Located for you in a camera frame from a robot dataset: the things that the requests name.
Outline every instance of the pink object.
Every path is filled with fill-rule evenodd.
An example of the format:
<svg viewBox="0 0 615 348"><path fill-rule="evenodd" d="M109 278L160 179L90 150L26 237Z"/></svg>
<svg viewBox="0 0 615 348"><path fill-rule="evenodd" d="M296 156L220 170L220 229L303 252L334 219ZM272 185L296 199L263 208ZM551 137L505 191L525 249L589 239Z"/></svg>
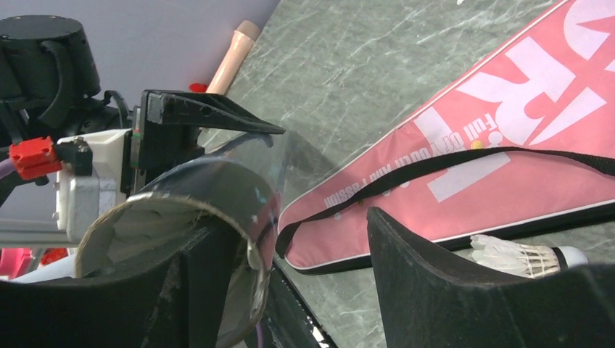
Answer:
<svg viewBox="0 0 615 348"><path fill-rule="evenodd" d="M9 279L23 276L31 260L32 253L29 249L2 249L0 276L8 276Z"/></svg>
<svg viewBox="0 0 615 348"><path fill-rule="evenodd" d="M613 0L559 2L292 202L278 230L347 200L396 167L440 154L523 146L615 157L614 16ZM612 202L615 180L576 162L495 154L302 224L286 260L309 270L369 255L372 206L423 237L446 241Z"/></svg>

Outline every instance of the red connector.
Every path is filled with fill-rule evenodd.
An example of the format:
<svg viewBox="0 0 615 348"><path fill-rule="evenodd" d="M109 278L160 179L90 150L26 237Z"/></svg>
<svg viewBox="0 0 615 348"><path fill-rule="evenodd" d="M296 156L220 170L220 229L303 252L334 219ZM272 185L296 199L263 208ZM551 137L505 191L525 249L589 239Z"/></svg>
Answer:
<svg viewBox="0 0 615 348"><path fill-rule="evenodd" d="M56 262L68 256L68 250L66 248L60 249L47 249L45 255L41 259L41 265L47 266L50 263Z"/></svg>
<svg viewBox="0 0 615 348"><path fill-rule="evenodd" d="M22 141L9 148L9 156L23 180L32 180L62 169L51 137Z"/></svg>
<svg viewBox="0 0 615 348"><path fill-rule="evenodd" d="M194 92L194 93L206 93L207 92L207 85L204 83L192 83L189 88L190 88L190 92Z"/></svg>

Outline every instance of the black cable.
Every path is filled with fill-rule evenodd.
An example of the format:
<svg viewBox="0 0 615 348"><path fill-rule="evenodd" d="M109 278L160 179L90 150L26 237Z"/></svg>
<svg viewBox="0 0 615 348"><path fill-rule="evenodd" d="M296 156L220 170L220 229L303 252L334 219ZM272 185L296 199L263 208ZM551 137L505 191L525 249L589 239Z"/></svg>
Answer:
<svg viewBox="0 0 615 348"><path fill-rule="evenodd" d="M8 108L6 102L0 99L0 123L4 126L11 142L13 144L24 140L25 130L20 124L22 121L17 119L15 113Z"/></svg>
<svg viewBox="0 0 615 348"><path fill-rule="evenodd" d="M51 53L56 60L58 73L58 90L54 100L38 120L51 128L58 129L69 108L73 105L74 73L68 50L62 44L54 41L43 41L41 46Z"/></svg>
<svg viewBox="0 0 615 348"><path fill-rule="evenodd" d="M120 113L120 128L124 129L124 122L128 123L128 105L126 101L118 91L105 91L103 103L108 105L111 102L111 99L117 105L117 110Z"/></svg>

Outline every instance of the marble surface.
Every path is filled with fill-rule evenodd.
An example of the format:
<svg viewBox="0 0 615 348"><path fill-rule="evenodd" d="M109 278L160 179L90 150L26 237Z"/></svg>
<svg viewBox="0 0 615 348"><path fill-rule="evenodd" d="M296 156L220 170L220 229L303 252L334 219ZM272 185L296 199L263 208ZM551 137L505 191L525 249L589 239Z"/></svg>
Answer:
<svg viewBox="0 0 615 348"><path fill-rule="evenodd" d="M553 2L282 0L229 96L343 165ZM284 200L326 171L293 173ZM608 262L615 224L523 241L573 245ZM340 348L386 346L371 269L284 268Z"/></svg>

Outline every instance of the black shoulder strap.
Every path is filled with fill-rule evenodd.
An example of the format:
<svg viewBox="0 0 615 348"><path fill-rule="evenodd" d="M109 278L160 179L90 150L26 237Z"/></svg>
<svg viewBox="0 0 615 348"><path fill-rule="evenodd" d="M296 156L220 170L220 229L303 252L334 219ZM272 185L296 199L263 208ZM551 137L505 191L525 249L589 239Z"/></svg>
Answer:
<svg viewBox="0 0 615 348"><path fill-rule="evenodd" d="M465 162L490 156L492 154L499 154L501 152L531 152L534 154L546 154L550 156L565 157L587 165L588 167L591 167L602 174L615 176L615 159L593 156L589 154L578 154L576 152L531 150L523 149L521 147L508 146L495 147L491 149L476 149L462 152L453 152L452 154L443 154L441 156L431 157L392 170L391 172L383 175L382 177L374 180L372 183L363 187L346 202L334 205L333 207L327 208L301 221L297 221L296 223L286 225L278 236L278 241L276 242L276 252L282 258L286 256L286 251L289 248L292 238L302 223L322 220L327 217L329 218L336 213L348 208L356 202L381 194L387 190L398 187L399 185L407 181L411 181L416 178L420 178L421 176L432 174L440 170L453 167L455 165L460 165Z"/></svg>

